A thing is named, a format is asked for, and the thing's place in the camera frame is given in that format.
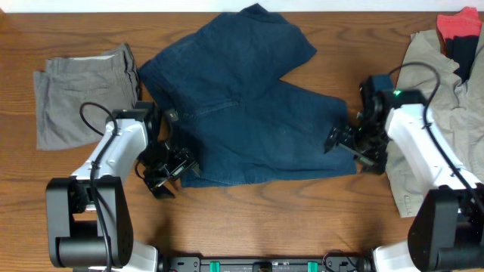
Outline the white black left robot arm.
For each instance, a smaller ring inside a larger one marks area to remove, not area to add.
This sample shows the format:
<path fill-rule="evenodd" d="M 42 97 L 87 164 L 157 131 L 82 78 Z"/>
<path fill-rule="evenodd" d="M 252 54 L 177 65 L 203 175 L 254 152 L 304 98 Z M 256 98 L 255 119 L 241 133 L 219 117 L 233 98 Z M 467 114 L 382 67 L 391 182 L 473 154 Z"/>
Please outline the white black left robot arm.
<path fill-rule="evenodd" d="M 160 111 L 141 103 L 109 113 L 104 135 L 71 176 L 52 178 L 45 190 L 48 251 L 55 267 L 74 271 L 168 271 L 156 247 L 135 240 L 124 184 L 138 176 L 157 199 L 172 198 L 168 181 L 196 165 L 186 148 L 159 141 Z"/>

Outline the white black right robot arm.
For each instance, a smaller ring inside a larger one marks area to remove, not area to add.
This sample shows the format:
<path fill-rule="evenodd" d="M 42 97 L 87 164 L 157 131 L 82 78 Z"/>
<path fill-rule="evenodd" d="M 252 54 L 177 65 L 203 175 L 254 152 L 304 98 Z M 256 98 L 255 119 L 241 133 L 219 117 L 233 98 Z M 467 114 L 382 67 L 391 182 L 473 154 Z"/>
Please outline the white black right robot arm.
<path fill-rule="evenodd" d="M 483 266 L 483 183 L 465 169 L 416 90 L 360 90 L 359 126 L 334 127 L 324 150 L 343 147 L 370 172 L 382 172 L 383 151 L 402 151 L 423 195 L 406 240 L 372 252 L 373 271 L 450 271 Z"/>

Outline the navy blue shorts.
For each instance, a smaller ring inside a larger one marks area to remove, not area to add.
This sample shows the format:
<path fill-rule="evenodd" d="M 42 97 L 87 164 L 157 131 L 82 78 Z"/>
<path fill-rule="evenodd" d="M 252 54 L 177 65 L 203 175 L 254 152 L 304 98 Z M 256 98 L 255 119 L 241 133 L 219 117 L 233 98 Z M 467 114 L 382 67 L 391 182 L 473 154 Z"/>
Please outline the navy blue shorts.
<path fill-rule="evenodd" d="M 196 158 L 184 187 L 355 174 L 348 150 L 324 152 L 346 103 L 283 80 L 315 52 L 297 26 L 251 5 L 220 14 L 139 69 L 157 106 L 178 112 L 172 144 Z"/>

